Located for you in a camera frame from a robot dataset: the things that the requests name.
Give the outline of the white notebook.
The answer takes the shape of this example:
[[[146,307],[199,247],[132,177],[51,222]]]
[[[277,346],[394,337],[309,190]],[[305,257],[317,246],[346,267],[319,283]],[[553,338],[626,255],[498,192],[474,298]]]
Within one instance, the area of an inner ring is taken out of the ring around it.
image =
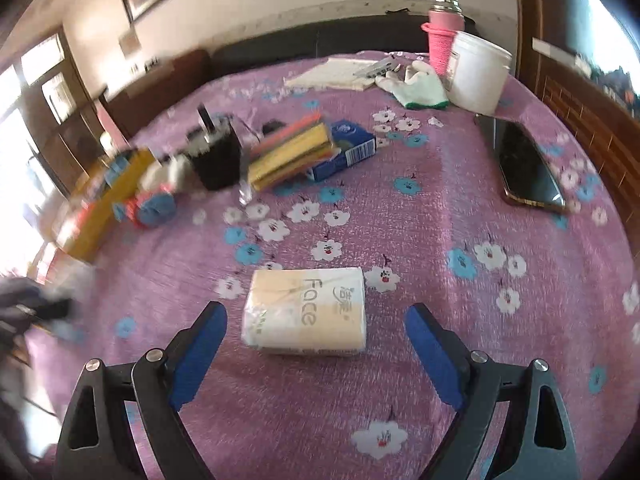
[[[374,84],[381,71],[375,62],[359,58],[328,58],[300,75],[285,79],[288,88],[363,91]]]

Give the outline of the pink thermos bottle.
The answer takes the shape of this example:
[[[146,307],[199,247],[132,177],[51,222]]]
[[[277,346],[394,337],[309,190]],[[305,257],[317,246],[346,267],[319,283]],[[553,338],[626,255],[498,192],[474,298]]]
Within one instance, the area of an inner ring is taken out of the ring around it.
[[[428,64],[444,76],[454,37],[464,29],[464,15],[458,0],[432,0],[428,21],[421,25],[427,36]]]

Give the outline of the black sofa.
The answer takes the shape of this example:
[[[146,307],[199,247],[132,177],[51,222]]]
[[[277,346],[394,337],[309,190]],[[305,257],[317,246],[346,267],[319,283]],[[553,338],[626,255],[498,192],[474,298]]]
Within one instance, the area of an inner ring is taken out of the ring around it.
[[[428,48],[419,15],[392,13],[357,16],[277,30],[217,49],[212,59],[215,77],[278,63],[325,58],[360,51],[425,52]]]

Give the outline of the blue red cloth bundle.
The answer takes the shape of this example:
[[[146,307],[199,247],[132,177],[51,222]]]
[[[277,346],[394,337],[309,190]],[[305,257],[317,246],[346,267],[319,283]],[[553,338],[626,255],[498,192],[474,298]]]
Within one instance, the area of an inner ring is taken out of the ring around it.
[[[112,209],[118,222],[129,220],[140,229],[153,229],[174,218],[177,206],[174,194],[158,188],[114,203]]]

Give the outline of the purple floral tablecloth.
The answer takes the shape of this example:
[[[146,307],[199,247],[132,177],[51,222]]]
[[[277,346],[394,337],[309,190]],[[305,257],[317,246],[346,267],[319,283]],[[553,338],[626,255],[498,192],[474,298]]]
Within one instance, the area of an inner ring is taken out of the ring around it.
[[[160,114],[136,143],[159,153],[180,148],[204,105],[238,116],[244,136],[317,111],[376,134],[378,152],[250,206],[235,190],[194,193],[156,229],[114,226],[76,318],[56,335],[28,337],[55,411],[65,412],[85,362],[140,358],[218,300],[228,332],[181,413],[216,477],[413,479],[452,417],[405,335],[407,308],[423,302],[496,360],[545,359],[570,416],[579,473],[600,477],[639,408],[639,280],[593,163],[559,119],[509,79],[499,112],[538,142],[570,210],[515,207],[502,197],[472,114],[405,110],[377,88],[285,87],[307,68],[294,62],[212,81]],[[342,266],[364,275],[365,352],[274,356],[242,343],[255,270]]]

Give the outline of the black smartphone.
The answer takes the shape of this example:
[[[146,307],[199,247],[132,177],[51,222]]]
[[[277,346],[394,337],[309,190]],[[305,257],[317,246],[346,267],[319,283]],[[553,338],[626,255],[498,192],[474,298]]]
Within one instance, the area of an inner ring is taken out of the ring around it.
[[[567,211],[559,182],[522,124],[481,114],[475,115],[474,124],[497,165],[505,200],[556,214]]]

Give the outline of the black electric motor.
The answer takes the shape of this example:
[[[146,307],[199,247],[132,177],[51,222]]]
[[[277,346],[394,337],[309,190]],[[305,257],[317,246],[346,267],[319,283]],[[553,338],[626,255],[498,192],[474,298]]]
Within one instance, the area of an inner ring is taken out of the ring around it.
[[[186,135],[183,153],[190,159],[201,184],[209,191],[230,188],[240,180],[241,143],[226,114],[209,114],[198,106],[200,126]]]

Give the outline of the white work glove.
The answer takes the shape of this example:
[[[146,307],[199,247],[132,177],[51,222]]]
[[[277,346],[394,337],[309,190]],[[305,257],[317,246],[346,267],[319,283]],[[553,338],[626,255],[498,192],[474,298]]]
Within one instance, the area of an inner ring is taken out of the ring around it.
[[[440,110],[449,104],[439,76],[434,68],[424,61],[412,61],[407,65],[404,79],[400,79],[396,73],[387,72],[384,76],[376,76],[375,83],[407,110]]]

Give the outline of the white plastic bucket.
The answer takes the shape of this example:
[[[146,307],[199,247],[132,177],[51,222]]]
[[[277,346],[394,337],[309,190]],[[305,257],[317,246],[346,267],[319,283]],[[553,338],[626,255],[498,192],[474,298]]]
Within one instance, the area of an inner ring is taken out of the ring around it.
[[[457,32],[444,85],[449,101],[476,114],[491,116],[509,75],[512,54],[483,38]]]

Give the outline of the blue tissue box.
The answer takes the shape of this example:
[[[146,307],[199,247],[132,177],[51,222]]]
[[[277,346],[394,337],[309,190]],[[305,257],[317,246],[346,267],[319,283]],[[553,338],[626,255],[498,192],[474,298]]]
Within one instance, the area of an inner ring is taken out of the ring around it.
[[[376,154],[376,136],[356,122],[342,119],[331,125],[334,154],[307,170],[312,182],[320,182]]]

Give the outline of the wooden glass door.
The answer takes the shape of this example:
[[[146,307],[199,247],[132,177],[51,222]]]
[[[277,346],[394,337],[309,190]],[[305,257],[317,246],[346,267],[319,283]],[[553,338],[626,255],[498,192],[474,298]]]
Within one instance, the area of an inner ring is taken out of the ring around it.
[[[61,25],[53,27],[1,62],[13,68],[20,94],[4,112],[23,119],[35,158],[65,196],[104,155],[96,103],[81,79]]]

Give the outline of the yellow cardboard box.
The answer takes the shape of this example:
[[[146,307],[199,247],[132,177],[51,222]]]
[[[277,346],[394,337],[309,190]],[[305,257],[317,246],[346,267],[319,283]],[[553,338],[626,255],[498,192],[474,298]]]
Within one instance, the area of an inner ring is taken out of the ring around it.
[[[114,205],[136,195],[139,181],[153,162],[155,157],[148,148],[130,148],[98,158],[58,210],[52,226],[53,245],[78,260],[96,258],[116,223]]]

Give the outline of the stack of coloured sponges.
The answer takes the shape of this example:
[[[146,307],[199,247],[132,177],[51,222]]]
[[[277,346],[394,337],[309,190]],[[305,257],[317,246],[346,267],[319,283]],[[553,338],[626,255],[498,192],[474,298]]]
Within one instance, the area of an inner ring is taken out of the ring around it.
[[[262,192],[337,153],[324,117],[320,113],[309,114],[269,133],[248,151],[244,181],[252,191]]]

